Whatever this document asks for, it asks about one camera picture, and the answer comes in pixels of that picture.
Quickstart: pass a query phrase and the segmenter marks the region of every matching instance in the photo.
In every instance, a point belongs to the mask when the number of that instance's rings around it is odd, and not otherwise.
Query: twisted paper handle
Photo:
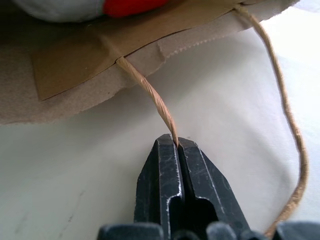
[[[261,39],[263,40],[269,58],[272,63],[273,71],[276,76],[278,89],[281,96],[281,104],[283,108],[284,115],[286,117],[286,120],[290,126],[292,135],[295,140],[295,144],[297,147],[297,150],[299,152],[299,180],[296,188],[294,189],[294,192],[292,193],[291,197],[289,198],[288,202],[282,209],[279,216],[276,218],[276,220],[272,223],[272,225],[267,229],[265,232],[265,235],[268,238],[271,238],[276,230],[276,225],[281,222],[287,220],[290,215],[293,213],[293,211],[297,208],[299,202],[301,201],[303,194],[305,192],[307,181],[308,181],[308,175],[309,175],[309,161],[308,161],[308,155],[306,151],[305,142],[301,136],[300,130],[293,118],[293,114],[291,112],[291,108],[288,101],[288,94],[286,91],[285,83],[283,74],[281,72],[278,59],[276,57],[275,51],[271,45],[270,39],[263,29],[263,27],[260,25],[259,21],[248,13],[247,9],[242,7],[239,4],[236,4],[234,6],[234,10],[236,10],[237,13],[239,13],[242,17],[247,19],[251,22],[254,30],[259,34]],[[150,85],[150,83],[146,80],[144,76],[142,76],[134,66],[132,66],[124,57],[119,58],[116,63],[123,68],[127,73],[129,73],[132,78],[151,96],[158,113],[164,120],[165,124],[169,128],[174,143],[178,146],[178,134],[177,134],[177,128],[175,125],[175,122],[173,118],[171,117],[171,114],[166,107],[164,101],[161,99],[157,91]]]

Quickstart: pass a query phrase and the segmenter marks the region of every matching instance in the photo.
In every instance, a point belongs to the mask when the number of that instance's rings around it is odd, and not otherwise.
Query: black metal jaws
[[[177,149],[169,134],[155,141],[138,177],[134,222],[107,225],[98,240],[266,240],[250,230],[227,179],[198,145],[179,138]],[[295,239],[288,229],[297,226],[320,229],[310,224],[280,225],[273,239]]]

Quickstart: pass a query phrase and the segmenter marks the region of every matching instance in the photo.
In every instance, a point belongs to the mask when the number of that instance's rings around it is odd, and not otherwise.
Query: red object
[[[141,14],[165,5],[169,0],[105,0],[103,13],[114,18]]]

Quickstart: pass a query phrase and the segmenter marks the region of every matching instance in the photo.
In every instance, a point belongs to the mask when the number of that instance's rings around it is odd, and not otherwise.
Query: brown paper bag
[[[115,61],[145,76],[184,49],[249,28],[233,14],[248,4],[266,20],[295,0],[171,0],[124,19],[82,24],[36,20],[0,2],[0,124],[43,123],[89,109],[135,83]]]

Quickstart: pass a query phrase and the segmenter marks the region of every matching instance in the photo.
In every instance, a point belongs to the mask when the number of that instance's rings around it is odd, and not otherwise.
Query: white table
[[[297,8],[264,23],[310,157],[292,220],[320,221],[319,23]],[[194,47],[149,80],[179,135],[199,144],[264,231],[297,183],[298,153],[259,37],[250,29]],[[137,86],[53,124],[0,127],[0,239],[94,240],[103,224],[132,222],[137,177],[167,132]]]

